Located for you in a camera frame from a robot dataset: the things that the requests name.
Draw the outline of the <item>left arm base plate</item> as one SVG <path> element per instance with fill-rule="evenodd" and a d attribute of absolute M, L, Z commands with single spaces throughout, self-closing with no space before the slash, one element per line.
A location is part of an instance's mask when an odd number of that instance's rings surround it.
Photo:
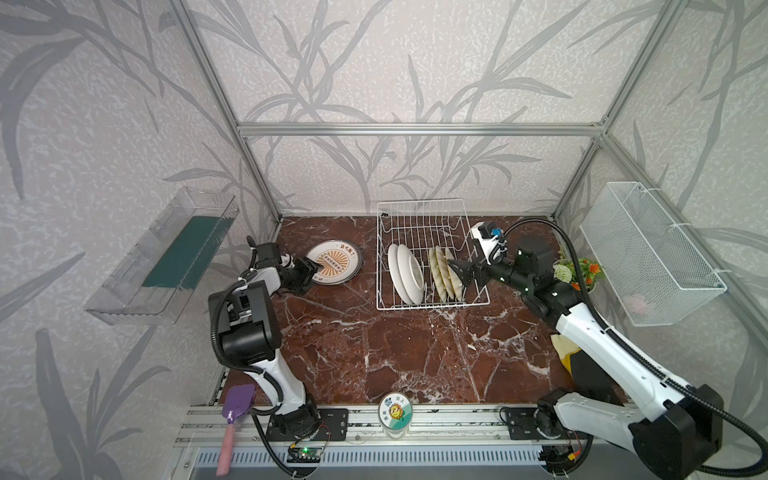
<path fill-rule="evenodd" d="M 326 441 L 341 442 L 347 438 L 349 413 L 346 408 L 320 408 L 319 419 L 307 426 L 299 426 L 293 432 L 287 426 L 279 427 L 270 420 L 266 438 L 272 441 Z"/>

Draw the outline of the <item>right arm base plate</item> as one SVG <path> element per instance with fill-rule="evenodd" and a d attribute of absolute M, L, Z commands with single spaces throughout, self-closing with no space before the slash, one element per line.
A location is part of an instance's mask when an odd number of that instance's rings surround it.
<path fill-rule="evenodd" d="M 512 440 L 586 441 L 590 438 L 587 433 L 565 429 L 553 413 L 535 406 L 502 406 L 499 418 Z"/>

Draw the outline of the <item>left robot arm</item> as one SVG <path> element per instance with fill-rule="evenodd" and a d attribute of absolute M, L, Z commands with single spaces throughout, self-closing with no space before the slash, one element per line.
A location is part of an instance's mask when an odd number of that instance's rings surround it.
<path fill-rule="evenodd" d="M 272 296 L 306 294 L 320 265 L 306 257 L 281 254 L 275 242 L 249 236 L 250 261 L 234 283 L 208 297 L 210 341 L 217 361 L 255 380 L 271 406 L 254 413 L 285 430 L 314 427 L 320 414 L 304 383 L 285 361 L 282 333 Z"/>

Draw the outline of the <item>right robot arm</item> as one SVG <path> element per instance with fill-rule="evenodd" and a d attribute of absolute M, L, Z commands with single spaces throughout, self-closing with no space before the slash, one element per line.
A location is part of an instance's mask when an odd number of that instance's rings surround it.
<path fill-rule="evenodd" d="M 551 250 L 534 237 L 517 243 L 506 259 L 500 230 L 476 234 L 481 255 L 470 262 L 446 259 L 452 279 L 463 285 L 499 281 L 561 336 L 572 341 L 633 401 L 624 407 L 577 392 L 554 392 L 539 402 L 551 423 L 626 449 L 660 479 L 684 479 L 717 453 L 722 443 L 718 416 L 723 402 L 708 386 L 690 387 L 637 351 L 600 319 L 584 291 L 556 278 Z"/>

